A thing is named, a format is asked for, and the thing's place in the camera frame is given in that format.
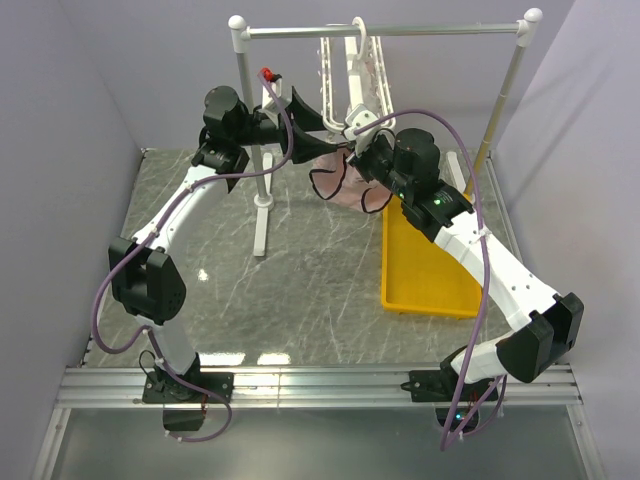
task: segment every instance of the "white ball finial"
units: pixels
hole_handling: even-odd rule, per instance
[[[530,8],[527,13],[524,14],[524,19],[527,22],[538,23],[542,20],[542,10],[539,8]]]
[[[244,30],[247,28],[247,22],[240,15],[234,15],[229,19],[229,28],[231,30]]]

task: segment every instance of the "glass panel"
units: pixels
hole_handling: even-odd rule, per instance
[[[214,422],[222,412],[210,415]],[[202,444],[165,438],[157,410],[78,410],[53,478],[585,478],[562,406],[505,407],[504,418],[446,453],[439,437],[432,408],[242,410]]]

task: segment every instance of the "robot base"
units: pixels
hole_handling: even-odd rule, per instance
[[[185,380],[205,390],[217,393],[227,401],[231,401],[234,380],[233,373],[203,373],[199,371],[199,367],[198,362],[197,371],[193,372],[195,375],[187,372],[187,374],[183,376]],[[147,374],[147,382],[142,394],[142,403],[200,405],[200,409],[165,409],[162,412],[162,423],[164,424],[165,430],[169,432],[195,432],[198,431],[204,423],[206,404],[220,402],[178,384],[164,370],[156,367],[153,372]]]

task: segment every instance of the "yellow tray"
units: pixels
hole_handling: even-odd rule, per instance
[[[394,312],[475,317],[478,282],[448,253],[427,240],[393,198],[383,213],[382,306]]]

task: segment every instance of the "black bracket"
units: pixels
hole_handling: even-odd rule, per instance
[[[411,393],[413,403],[450,402],[453,399],[453,389],[449,381],[445,381],[445,374],[441,370],[412,370],[409,381],[400,385],[405,392]],[[476,383],[466,384],[462,389],[461,402],[475,401],[487,391],[492,378],[486,378]],[[498,400],[498,391],[494,389],[487,398],[492,402]]]
[[[197,386],[217,393],[227,401],[231,400],[233,392],[233,378],[231,372],[200,373],[198,375]],[[147,404],[172,404],[172,403],[200,403],[205,395],[189,390],[189,396],[182,394],[182,389],[173,388],[166,380],[158,378],[158,372],[149,372],[142,403]],[[217,400],[206,397],[206,403],[220,403]]]

